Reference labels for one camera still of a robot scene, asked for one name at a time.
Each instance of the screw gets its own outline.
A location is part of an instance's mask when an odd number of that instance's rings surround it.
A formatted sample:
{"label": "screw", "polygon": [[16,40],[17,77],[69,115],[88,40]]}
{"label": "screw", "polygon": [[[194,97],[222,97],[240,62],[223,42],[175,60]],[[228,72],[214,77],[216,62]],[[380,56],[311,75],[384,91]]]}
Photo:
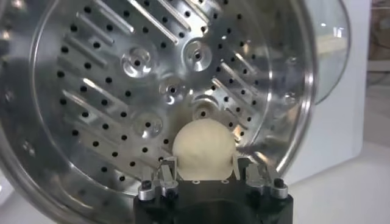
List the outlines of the screw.
{"label": "screw", "polygon": [[175,197],[176,197],[176,194],[175,194],[174,191],[172,191],[172,190],[168,190],[168,191],[167,191],[167,193],[166,193],[166,198],[167,198],[168,200],[173,200],[173,199],[175,199]]}
{"label": "screw", "polygon": [[143,190],[149,190],[152,188],[152,182],[150,180],[144,180],[141,183],[141,187]]}
{"label": "screw", "polygon": [[274,186],[276,188],[284,188],[285,187],[285,182],[282,179],[280,179],[280,178],[276,178],[276,179],[274,179]]}

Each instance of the dough ball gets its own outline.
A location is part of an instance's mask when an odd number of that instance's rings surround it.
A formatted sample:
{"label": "dough ball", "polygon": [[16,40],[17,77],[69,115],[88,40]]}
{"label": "dough ball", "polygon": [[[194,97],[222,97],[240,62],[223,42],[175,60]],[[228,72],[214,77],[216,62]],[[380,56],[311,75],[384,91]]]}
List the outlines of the dough ball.
{"label": "dough ball", "polygon": [[184,180],[225,180],[231,176],[236,151],[233,134],[212,119],[193,121],[177,134],[173,155]]}

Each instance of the white appliance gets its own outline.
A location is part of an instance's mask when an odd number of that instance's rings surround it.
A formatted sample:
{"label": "white appliance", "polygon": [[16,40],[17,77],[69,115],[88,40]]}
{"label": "white appliance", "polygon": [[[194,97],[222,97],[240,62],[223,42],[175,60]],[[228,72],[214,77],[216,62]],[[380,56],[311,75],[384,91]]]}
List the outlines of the white appliance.
{"label": "white appliance", "polygon": [[[371,2],[370,0],[343,2],[349,14],[352,32],[348,64],[333,92],[315,107],[302,148],[285,176],[288,184],[296,183],[354,158],[359,155],[362,148]],[[20,195],[12,193],[11,185],[2,175],[0,186],[2,224],[53,223]]]}

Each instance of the stainless steel drum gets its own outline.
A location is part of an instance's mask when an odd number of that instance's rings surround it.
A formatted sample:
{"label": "stainless steel drum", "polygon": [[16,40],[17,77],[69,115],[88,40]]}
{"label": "stainless steel drum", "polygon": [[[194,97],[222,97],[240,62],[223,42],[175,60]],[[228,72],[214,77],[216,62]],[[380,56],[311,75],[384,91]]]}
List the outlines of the stainless steel drum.
{"label": "stainless steel drum", "polygon": [[141,168],[195,119],[280,173],[296,154],[316,70],[300,0],[5,0],[0,14],[2,168],[60,223],[131,223]]}

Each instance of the metal plate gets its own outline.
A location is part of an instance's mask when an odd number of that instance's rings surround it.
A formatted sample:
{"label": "metal plate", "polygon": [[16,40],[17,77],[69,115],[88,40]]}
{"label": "metal plate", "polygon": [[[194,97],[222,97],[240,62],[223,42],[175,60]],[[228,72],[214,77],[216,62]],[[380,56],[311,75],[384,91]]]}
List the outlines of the metal plate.
{"label": "metal plate", "polygon": [[141,168],[212,118],[283,173],[314,95],[300,1],[3,1],[3,169],[59,222],[130,223]]}

